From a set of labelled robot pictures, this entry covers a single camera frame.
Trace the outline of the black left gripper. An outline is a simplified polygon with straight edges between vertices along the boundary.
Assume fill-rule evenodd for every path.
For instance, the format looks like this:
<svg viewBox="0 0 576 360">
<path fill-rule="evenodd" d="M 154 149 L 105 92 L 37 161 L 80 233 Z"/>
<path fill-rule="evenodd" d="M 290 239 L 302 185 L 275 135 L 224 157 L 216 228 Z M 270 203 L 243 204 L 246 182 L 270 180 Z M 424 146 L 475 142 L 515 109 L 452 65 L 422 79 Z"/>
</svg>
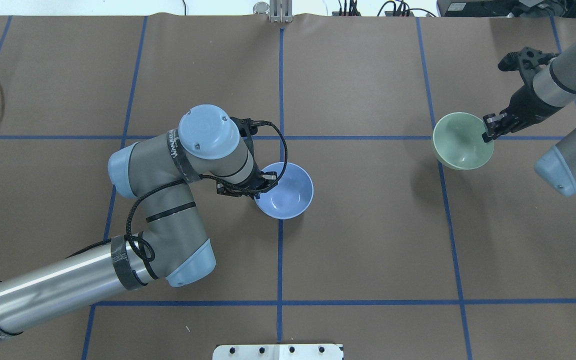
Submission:
<svg viewBox="0 0 576 360">
<path fill-rule="evenodd" d="M 217 178 L 224 183 L 232 184 L 235 187 L 244 189 L 244 191 L 233 189 L 233 187 L 226 187 L 223 183 L 218 182 L 216 184 L 216 193 L 233 198 L 247 196 L 252 199 L 258 199 L 259 191 L 276 182 L 278 177 L 279 175 L 276 171 L 262 171 L 254 159 L 246 159 L 243 167 L 238 172 L 228 177 L 217 176 Z"/>
</svg>

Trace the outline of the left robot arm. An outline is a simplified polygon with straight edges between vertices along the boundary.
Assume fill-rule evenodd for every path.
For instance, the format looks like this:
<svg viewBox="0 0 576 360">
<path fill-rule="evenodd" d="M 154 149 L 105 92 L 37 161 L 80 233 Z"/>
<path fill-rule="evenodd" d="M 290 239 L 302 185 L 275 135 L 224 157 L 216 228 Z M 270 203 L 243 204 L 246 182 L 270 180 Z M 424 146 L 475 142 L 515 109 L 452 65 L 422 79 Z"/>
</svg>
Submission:
<svg viewBox="0 0 576 360">
<path fill-rule="evenodd" d="M 261 170 L 252 139 L 266 126 L 286 147 L 272 121 L 201 104 L 173 129 L 113 153 L 110 182 L 133 200 L 122 233 L 0 281 L 0 342 L 159 279 L 183 287 L 210 274 L 217 260 L 190 186 L 210 180 L 218 195 L 250 199 L 276 187 L 286 169 Z"/>
</svg>

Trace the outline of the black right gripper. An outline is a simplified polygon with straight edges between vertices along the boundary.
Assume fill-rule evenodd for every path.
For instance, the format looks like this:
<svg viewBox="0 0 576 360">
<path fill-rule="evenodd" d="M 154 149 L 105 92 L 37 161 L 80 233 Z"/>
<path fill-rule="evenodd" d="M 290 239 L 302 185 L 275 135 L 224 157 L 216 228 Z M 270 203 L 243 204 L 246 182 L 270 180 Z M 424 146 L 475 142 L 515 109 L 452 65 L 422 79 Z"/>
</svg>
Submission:
<svg viewBox="0 0 576 360">
<path fill-rule="evenodd" d="M 530 86 L 523 85 L 512 94 L 508 106 L 501 113 L 482 117 L 486 128 L 482 140 L 490 143 L 508 133 L 542 123 L 550 116 L 551 105 L 542 101 Z"/>
</svg>

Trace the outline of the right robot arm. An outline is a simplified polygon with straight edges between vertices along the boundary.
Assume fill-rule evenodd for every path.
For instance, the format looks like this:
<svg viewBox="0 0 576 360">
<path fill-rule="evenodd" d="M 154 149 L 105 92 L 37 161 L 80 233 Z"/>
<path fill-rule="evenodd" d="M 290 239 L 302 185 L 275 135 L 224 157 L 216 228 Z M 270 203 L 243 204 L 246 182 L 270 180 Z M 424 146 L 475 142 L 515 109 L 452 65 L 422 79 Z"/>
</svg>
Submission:
<svg viewBox="0 0 576 360">
<path fill-rule="evenodd" d="M 523 84 L 505 109 L 483 116 L 483 142 L 539 125 L 569 105 L 576 109 L 576 41 L 558 54 L 532 47 L 509 52 L 498 69 L 518 72 Z M 576 194 L 576 125 L 535 162 L 534 171 L 562 196 Z"/>
</svg>

